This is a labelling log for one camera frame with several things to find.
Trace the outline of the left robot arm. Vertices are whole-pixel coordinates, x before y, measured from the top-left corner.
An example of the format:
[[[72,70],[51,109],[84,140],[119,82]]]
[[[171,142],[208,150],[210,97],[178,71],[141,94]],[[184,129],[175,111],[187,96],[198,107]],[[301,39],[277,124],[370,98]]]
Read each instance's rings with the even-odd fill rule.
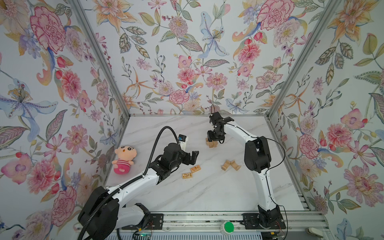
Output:
[[[82,226],[79,240],[104,240],[114,230],[129,225],[143,226],[150,211],[143,204],[126,204],[144,190],[168,178],[181,164],[195,165],[199,151],[187,153],[177,143],[170,143],[163,154],[148,165],[143,173],[108,189],[98,187],[91,193],[78,216]]]

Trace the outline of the wood arch block right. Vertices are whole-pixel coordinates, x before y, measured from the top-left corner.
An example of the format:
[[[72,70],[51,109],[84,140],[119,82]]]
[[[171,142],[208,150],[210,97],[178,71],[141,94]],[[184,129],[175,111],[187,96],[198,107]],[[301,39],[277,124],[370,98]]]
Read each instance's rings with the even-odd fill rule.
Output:
[[[238,171],[238,170],[241,168],[241,166],[238,165],[238,164],[236,163],[236,161],[231,161],[231,166],[232,166],[236,171]]]

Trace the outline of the printed wood block lower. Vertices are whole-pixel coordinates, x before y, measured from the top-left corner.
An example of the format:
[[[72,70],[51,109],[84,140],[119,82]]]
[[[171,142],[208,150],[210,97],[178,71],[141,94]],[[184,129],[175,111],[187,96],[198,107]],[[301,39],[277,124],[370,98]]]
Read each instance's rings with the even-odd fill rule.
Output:
[[[182,174],[182,179],[191,179],[191,178],[193,178],[192,173],[183,173]]]

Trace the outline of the long wood block diagonal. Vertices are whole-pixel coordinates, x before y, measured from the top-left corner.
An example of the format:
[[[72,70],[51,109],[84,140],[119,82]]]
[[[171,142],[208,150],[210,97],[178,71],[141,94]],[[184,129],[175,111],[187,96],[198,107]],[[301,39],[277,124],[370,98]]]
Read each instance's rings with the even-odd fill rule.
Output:
[[[210,141],[208,138],[206,138],[206,144],[209,148],[216,148],[219,144],[218,141]]]

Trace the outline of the printed wood block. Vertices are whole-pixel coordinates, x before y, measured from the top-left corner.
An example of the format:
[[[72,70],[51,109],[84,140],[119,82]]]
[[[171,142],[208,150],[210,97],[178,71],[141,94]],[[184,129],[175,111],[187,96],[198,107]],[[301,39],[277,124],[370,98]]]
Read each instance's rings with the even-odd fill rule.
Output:
[[[182,174],[182,179],[191,179],[191,178],[193,178],[192,173],[183,173]]]
[[[191,170],[191,173],[195,173],[195,172],[200,171],[201,167],[200,167],[200,165],[196,165],[196,166],[190,168],[190,170]]]

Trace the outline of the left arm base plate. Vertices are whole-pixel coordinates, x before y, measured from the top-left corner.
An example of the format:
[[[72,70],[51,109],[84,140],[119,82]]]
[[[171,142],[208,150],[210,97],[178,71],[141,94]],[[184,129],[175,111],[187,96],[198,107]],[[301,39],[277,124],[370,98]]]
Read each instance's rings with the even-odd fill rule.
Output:
[[[137,225],[122,227],[122,230],[162,230],[164,224],[164,214],[147,214]]]

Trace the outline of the green round button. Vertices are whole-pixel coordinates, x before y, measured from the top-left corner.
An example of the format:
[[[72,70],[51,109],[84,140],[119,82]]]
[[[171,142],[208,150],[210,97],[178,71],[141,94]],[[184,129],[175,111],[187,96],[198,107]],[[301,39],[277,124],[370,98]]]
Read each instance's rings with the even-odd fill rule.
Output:
[[[234,232],[234,230],[235,230],[234,224],[230,221],[225,221],[220,226],[220,232],[223,235],[230,235]]]

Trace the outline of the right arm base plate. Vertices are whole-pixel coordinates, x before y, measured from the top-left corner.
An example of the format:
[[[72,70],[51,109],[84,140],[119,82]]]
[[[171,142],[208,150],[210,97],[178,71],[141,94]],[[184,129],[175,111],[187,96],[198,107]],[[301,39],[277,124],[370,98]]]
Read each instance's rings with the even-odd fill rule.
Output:
[[[245,226],[246,230],[285,230],[287,228],[281,214],[275,215],[271,219],[259,213],[244,213],[242,217],[240,224]]]

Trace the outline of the printed wood block upper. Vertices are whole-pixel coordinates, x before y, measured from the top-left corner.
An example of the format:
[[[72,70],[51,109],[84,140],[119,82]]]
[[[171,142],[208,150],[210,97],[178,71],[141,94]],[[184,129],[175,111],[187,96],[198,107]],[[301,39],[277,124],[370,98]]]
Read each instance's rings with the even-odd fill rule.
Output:
[[[201,167],[200,167],[200,165],[196,165],[196,166],[190,168],[190,170],[191,170],[191,173],[195,173],[195,172],[200,171]]]

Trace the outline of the pink plush doll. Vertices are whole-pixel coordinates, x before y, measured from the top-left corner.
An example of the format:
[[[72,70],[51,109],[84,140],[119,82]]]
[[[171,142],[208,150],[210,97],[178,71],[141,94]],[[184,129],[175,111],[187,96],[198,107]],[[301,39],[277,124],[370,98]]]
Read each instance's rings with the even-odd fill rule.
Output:
[[[132,146],[121,146],[115,150],[118,159],[112,161],[114,173],[117,175],[126,175],[131,166],[134,165],[134,158],[137,156],[137,150]]]

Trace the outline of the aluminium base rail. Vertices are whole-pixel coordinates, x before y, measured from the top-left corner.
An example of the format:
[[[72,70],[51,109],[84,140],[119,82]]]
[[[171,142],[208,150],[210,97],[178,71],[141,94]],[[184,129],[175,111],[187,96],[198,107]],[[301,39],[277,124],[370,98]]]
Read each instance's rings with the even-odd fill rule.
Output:
[[[164,214],[163,232],[218,232],[221,224],[230,221],[236,232],[250,231],[278,231],[278,230],[246,230],[240,224],[244,213],[258,213],[253,211],[219,211],[219,212],[151,212],[150,214]],[[301,232],[315,228],[322,232],[329,230],[326,218],[320,212],[313,211],[281,211],[287,228],[286,232]]]

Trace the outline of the wood arch block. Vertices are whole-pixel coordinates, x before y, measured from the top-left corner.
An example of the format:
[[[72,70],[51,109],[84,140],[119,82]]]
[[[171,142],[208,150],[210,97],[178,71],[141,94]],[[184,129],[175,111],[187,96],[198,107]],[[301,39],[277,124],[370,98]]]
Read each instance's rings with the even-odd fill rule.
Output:
[[[232,166],[236,171],[238,171],[238,170],[241,168],[241,166],[238,165],[238,164],[236,163],[236,161],[231,161],[231,166]]]
[[[229,160],[226,160],[226,161],[224,162],[224,164],[221,166],[221,169],[222,169],[223,171],[226,171],[230,165],[231,165],[231,162],[230,162]]]

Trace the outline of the wood arch block left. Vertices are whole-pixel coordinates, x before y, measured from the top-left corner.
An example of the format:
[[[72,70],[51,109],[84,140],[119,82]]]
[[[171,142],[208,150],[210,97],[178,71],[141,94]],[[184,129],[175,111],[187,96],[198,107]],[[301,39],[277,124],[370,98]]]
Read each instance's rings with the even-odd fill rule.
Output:
[[[230,162],[229,160],[226,160],[226,161],[224,162],[224,164],[221,166],[221,169],[222,169],[223,171],[226,171],[230,165],[231,165],[231,162]]]

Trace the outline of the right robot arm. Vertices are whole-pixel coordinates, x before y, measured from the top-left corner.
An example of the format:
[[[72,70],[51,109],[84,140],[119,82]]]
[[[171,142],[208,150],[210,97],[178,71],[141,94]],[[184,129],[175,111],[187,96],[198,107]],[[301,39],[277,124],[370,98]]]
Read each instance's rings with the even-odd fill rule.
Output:
[[[223,143],[230,135],[244,147],[244,162],[253,173],[258,192],[258,220],[264,229],[270,229],[282,217],[281,205],[275,201],[270,169],[272,156],[268,139],[251,134],[236,123],[211,123],[213,129],[207,132],[209,141]]]

